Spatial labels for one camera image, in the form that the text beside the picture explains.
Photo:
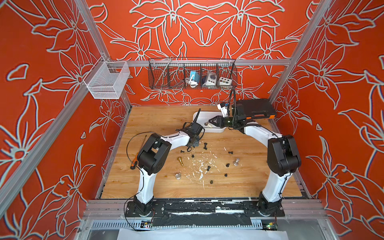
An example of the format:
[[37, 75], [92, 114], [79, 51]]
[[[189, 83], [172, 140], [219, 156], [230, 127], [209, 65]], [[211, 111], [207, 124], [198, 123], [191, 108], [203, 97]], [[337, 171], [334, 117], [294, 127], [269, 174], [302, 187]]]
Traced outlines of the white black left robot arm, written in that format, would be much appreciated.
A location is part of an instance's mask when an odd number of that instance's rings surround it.
[[192, 122], [185, 122], [182, 128], [177, 129], [176, 134], [162, 136], [148, 132], [150, 136], [139, 150], [135, 164], [140, 171], [140, 183], [133, 202], [141, 215], [146, 216], [152, 210], [156, 176], [165, 165], [169, 152], [179, 147], [187, 147], [190, 152], [199, 146], [205, 133], [204, 127], [198, 123], [200, 112], [198, 110]]

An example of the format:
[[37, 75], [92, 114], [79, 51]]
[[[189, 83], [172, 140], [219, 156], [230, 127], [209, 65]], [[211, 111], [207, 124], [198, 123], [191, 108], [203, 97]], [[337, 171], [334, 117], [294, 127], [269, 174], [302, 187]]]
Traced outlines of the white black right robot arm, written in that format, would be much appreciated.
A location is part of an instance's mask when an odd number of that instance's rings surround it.
[[274, 215], [281, 206], [289, 178], [302, 164], [294, 137], [275, 133], [257, 123], [258, 119], [274, 119], [277, 115], [268, 99], [238, 101], [236, 91], [232, 89], [228, 102], [219, 104], [218, 109], [222, 114], [209, 119], [211, 125], [240, 131], [267, 147], [270, 173], [257, 206], [260, 215]]

